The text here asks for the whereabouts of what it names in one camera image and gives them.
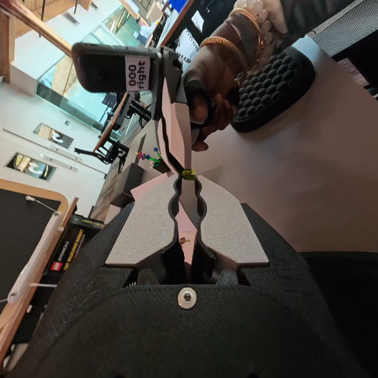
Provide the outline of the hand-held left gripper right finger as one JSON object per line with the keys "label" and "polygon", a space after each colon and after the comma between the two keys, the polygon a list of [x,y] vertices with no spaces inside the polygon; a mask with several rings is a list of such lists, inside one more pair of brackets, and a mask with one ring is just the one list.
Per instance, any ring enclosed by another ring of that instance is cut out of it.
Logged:
{"label": "hand-held left gripper right finger", "polygon": [[200,271],[239,271],[269,259],[239,200],[204,176],[195,180],[200,216],[192,265]]}

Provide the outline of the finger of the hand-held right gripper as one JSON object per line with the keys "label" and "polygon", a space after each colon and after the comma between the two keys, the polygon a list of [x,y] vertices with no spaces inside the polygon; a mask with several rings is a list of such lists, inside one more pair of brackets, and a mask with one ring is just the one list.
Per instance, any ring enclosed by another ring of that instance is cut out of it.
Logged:
{"label": "finger of the hand-held right gripper", "polygon": [[168,74],[168,161],[178,175],[192,167],[192,136],[189,107],[182,72]]}
{"label": "finger of the hand-held right gripper", "polygon": [[163,89],[162,92],[162,115],[158,121],[155,122],[155,131],[157,137],[158,150],[161,160],[166,164],[172,173],[180,173],[181,165],[170,151],[170,132],[171,132],[171,101],[168,89]]}

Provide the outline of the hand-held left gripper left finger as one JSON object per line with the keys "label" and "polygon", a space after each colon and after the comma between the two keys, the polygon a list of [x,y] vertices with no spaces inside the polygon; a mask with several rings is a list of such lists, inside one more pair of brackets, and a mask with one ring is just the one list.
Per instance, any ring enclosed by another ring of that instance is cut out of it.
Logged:
{"label": "hand-held left gripper left finger", "polygon": [[107,266],[141,269],[173,246],[178,237],[174,215],[178,181],[179,176],[170,176],[135,201],[107,257]]}

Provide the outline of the wooden background desk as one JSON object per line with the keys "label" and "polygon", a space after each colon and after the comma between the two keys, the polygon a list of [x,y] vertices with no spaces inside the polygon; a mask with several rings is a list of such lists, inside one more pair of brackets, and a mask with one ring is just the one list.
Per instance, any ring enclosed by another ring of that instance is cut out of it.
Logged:
{"label": "wooden background desk", "polygon": [[104,131],[101,133],[99,141],[97,142],[96,146],[93,149],[94,153],[96,153],[100,148],[103,148],[107,142],[113,143],[111,139],[111,132],[116,124],[116,120],[118,116],[122,115],[122,112],[121,112],[122,107],[124,106],[124,104],[127,104],[127,100],[129,99],[129,97],[130,97],[129,93],[125,92],[123,94],[122,99],[118,102],[113,116],[111,116]]}

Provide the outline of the grey desk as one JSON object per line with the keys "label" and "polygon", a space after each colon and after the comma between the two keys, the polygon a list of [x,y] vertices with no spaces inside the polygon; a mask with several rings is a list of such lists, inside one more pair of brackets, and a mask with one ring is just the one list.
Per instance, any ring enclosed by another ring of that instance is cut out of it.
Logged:
{"label": "grey desk", "polygon": [[258,130],[210,135],[193,168],[298,252],[377,253],[377,100],[308,36],[293,47],[315,68],[309,91]]}

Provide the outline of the person's right hand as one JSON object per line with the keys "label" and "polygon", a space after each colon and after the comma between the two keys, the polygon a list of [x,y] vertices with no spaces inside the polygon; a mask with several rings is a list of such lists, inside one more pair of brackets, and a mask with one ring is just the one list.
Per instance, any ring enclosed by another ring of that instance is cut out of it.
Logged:
{"label": "person's right hand", "polygon": [[235,78],[243,66],[235,52],[220,44],[202,47],[190,63],[183,79],[185,93],[190,89],[187,101],[191,121],[203,124],[214,112],[211,122],[201,128],[192,150],[206,151],[205,139],[218,130],[224,130],[234,118],[234,109],[226,99],[235,87]]}

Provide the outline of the LEGO flower bouquet in pot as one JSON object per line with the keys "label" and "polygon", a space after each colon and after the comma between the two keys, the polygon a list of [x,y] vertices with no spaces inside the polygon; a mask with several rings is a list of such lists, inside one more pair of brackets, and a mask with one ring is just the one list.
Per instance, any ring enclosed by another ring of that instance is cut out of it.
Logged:
{"label": "LEGO flower bouquet in pot", "polygon": [[150,154],[145,154],[144,152],[135,152],[137,156],[137,160],[142,161],[149,161],[150,162],[150,168],[155,169],[156,171],[160,173],[168,173],[170,172],[170,168],[168,168],[167,164],[163,161],[163,158],[160,154],[159,148],[155,147],[154,152],[157,154],[157,158],[152,157]]}

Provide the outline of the instruction booklet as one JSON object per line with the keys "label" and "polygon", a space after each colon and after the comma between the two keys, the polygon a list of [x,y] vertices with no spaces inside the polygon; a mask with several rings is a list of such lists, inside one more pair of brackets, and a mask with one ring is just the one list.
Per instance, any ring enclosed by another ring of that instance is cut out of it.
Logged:
{"label": "instruction booklet", "polygon": [[[163,173],[152,180],[144,182],[138,187],[131,189],[131,194],[134,200],[138,200],[139,197],[144,195],[156,185],[161,184],[170,176],[172,176],[171,172]],[[182,193],[179,201],[179,212],[176,215],[178,235],[180,240],[185,240],[185,242],[182,243],[182,250],[185,257],[185,262],[191,265],[197,234],[197,225],[200,219],[200,216],[197,213],[197,199],[195,196],[194,181],[182,181]]]}

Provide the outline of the flat black box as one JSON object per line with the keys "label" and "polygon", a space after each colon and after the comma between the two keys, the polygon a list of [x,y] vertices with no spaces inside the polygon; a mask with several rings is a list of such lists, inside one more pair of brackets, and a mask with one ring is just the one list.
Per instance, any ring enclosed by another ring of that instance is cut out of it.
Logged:
{"label": "flat black box", "polygon": [[154,169],[144,169],[135,163],[130,163],[118,175],[110,205],[124,208],[128,204],[134,203],[135,198],[131,190],[159,175]]}

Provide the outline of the black office chair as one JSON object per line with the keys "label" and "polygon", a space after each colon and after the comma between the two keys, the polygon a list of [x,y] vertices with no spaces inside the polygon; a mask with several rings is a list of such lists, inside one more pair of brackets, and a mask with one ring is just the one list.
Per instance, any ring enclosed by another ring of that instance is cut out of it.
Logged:
{"label": "black office chair", "polygon": [[74,152],[77,154],[88,155],[97,158],[100,162],[104,164],[112,164],[117,158],[119,159],[119,172],[124,166],[126,157],[130,151],[129,147],[121,144],[118,141],[110,141],[111,147],[106,149],[103,145],[94,152],[83,150],[79,148],[74,148]]}

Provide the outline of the black product box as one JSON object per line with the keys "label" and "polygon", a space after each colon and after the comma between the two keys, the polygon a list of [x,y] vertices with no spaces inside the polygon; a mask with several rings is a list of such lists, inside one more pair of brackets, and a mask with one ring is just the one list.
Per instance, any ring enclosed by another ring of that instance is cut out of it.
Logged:
{"label": "black product box", "polygon": [[44,276],[57,282],[77,257],[80,250],[103,228],[101,221],[73,214],[45,267]]}

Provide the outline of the gold bangle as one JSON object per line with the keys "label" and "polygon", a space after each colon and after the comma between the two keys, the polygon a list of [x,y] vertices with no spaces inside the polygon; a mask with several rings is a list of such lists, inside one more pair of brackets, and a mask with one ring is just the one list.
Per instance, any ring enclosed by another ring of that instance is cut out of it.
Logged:
{"label": "gold bangle", "polygon": [[226,39],[224,37],[220,37],[220,36],[207,37],[206,39],[204,39],[201,42],[199,49],[203,48],[204,46],[211,45],[211,44],[218,44],[218,45],[222,45],[224,47],[227,47],[229,50],[236,51],[236,52],[239,51],[237,46],[235,46],[231,41],[229,41],[228,39]]}
{"label": "gold bangle", "polygon": [[248,20],[250,24],[249,28],[254,31],[257,38],[257,56],[261,53],[265,45],[265,35],[261,31],[260,25],[266,21],[266,18],[263,19],[262,22],[260,22],[259,17],[260,14],[262,14],[262,16],[264,17],[267,12],[263,8],[260,9],[261,4],[261,1],[256,1],[252,5],[246,3],[244,6],[234,7],[233,10],[229,13],[229,18],[233,18],[233,20],[235,20],[236,17],[238,18],[238,21],[241,20],[241,17]]}

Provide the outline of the black wrist rest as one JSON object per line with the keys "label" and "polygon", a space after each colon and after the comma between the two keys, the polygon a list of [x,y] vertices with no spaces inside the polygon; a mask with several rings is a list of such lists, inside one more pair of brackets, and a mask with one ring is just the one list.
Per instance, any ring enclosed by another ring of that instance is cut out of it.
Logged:
{"label": "black wrist rest", "polygon": [[310,59],[292,46],[272,55],[262,73],[248,74],[239,88],[238,112],[231,126],[238,133],[264,126],[302,98],[315,75]]}

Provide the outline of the grey perforated metal case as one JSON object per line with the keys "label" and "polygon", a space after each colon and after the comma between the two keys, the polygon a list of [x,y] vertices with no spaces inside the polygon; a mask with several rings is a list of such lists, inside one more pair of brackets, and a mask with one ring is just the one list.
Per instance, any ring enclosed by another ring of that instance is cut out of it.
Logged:
{"label": "grey perforated metal case", "polygon": [[334,56],[378,30],[378,1],[353,1],[308,36],[327,55]]}

